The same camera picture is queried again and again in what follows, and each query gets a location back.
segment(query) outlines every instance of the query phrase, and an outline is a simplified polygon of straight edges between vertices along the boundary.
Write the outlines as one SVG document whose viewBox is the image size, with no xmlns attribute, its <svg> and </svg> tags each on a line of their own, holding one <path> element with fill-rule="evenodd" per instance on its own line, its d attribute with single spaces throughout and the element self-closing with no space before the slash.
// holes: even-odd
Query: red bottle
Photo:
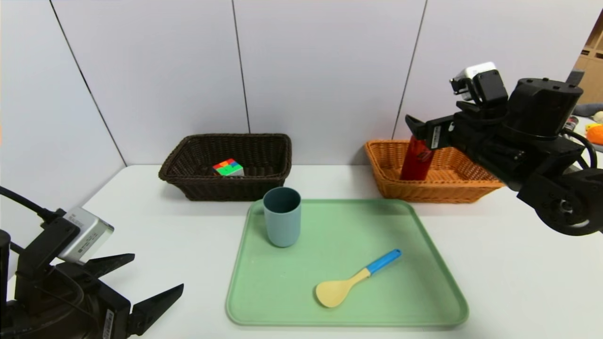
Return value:
<svg viewBox="0 0 603 339">
<path fill-rule="evenodd" d="M 402 165 L 400 180 L 425 180 L 433 158 L 434 151 L 425 145 L 425 141 L 417 140 L 412 136 Z"/>
</svg>

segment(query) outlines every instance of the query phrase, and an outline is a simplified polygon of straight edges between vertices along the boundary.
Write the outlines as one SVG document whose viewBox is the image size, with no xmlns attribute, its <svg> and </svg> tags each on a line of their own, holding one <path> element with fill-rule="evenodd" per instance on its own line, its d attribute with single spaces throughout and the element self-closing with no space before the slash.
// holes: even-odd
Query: rubik's cube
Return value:
<svg viewBox="0 0 603 339">
<path fill-rule="evenodd" d="M 243 166 L 239 165 L 233 159 L 228 159 L 226 161 L 222 161 L 221 163 L 215 165 L 213 169 L 216 171 L 216 175 L 220 176 L 244 176 Z"/>
</svg>

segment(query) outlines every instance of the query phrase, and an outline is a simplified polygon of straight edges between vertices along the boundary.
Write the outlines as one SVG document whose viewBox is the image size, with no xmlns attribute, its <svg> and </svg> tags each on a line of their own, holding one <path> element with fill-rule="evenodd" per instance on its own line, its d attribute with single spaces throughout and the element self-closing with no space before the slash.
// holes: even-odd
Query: white wall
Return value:
<svg viewBox="0 0 603 339">
<path fill-rule="evenodd" d="M 163 163 L 187 135 L 248 132 L 230 1 L 53 3 L 128 165 Z"/>
<path fill-rule="evenodd" d="M 425 0 L 235 0 L 252 133 L 282 132 L 293 162 L 366 162 L 389 139 Z"/>
<path fill-rule="evenodd" d="M 477 63 L 493 61 L 509 94 L 520 78 L 564 81 L 601 7 L 593 0 L 429 0 L 394 137 L 410 137 L 405 114 L 455 113 L 460 98 L 448 80 Z"/>
<path fill-rule="evenodd" d="M 48 209 L 84 203 L 124 167 L 48 1 L 2 1 L 2 173 Z M 2 198 L 1 226 L 26 246 L 35 213 Z"/>
</svg>

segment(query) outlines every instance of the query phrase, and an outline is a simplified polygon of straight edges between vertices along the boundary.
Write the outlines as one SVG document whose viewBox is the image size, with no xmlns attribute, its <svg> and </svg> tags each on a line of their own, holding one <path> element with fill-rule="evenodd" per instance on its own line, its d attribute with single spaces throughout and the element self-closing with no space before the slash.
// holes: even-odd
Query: spoon head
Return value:
<svg viewBox="0 0 603 339">
<path fill-rule="evenodd" d="M 316 286 L 316 298 L 326 307 L 336 307 L 346 299 L 350 284 L 344 281 L 325 281 Z"/>
</svg>

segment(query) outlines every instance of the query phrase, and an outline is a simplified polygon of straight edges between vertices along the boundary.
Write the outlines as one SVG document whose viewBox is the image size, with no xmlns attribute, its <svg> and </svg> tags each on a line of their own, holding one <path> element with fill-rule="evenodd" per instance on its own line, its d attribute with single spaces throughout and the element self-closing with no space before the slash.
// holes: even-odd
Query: wicker basket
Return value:
<svg viewBox="0 0 603 339">
<path fill-rule="evenodd" d="M 379 192 L 385 198 L 424 203 L 473 203 L 505 186 L 456 148 L 437 150 L 424 181 L 400 180 L 409 141 L 365 144 Z"/>
<path fill-rule="evenodd" d="M 232 158 L 244 177 L 215 176 Z M 161 166 L 159 178 L 193 201 L 254 201 L 283 186 L 291 170 L 291 139 L 284 134 L 206 134 L 184 138 Z"/>
</svg>

